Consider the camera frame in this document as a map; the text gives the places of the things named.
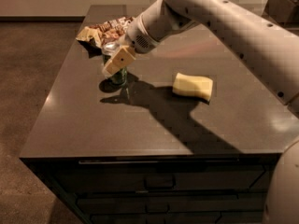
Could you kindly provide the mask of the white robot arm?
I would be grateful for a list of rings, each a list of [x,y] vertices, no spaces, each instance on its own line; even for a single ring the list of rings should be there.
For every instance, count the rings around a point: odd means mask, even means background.
[[[111,77],[172,34],[205,25],[299,116],[299,37],[229,0],[157,0],[129,25],[103,74]],[[299,141],[281,155],[267,193],[262,224],[299,223]]]

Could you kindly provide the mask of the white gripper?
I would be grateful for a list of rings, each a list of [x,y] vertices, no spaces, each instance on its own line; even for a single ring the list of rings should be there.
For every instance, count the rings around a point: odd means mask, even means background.
[[[109,59],[102,69],[106,78],[112,77],[123,67],[131,64],[135,60],[135,49],[130,46],[121,46],[118,51]]]

